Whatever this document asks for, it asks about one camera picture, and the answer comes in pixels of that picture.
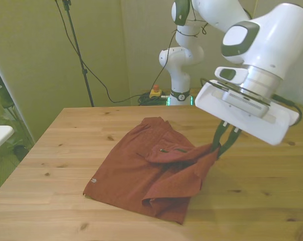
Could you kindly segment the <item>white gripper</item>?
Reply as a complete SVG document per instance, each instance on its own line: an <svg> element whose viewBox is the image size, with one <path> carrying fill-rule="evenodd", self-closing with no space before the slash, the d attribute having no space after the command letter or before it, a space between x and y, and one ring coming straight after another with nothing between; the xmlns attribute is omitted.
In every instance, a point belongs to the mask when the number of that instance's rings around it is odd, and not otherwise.
<svg viewBox="0 0 303 241"><path fill-rule="evenodd" d="M238 139L241 130L270 144L278 145L282 142L289 127L299 119L299 113L271 102L266 114L262 117L246 112L233 104L222 100L225 91L213 86L216 80L206 83L195 99L196 107L223 120L218 125L212 141L211 152L220 146L220 138L233 125L227 141L221 145L218 158L225 153Z"/></svg>

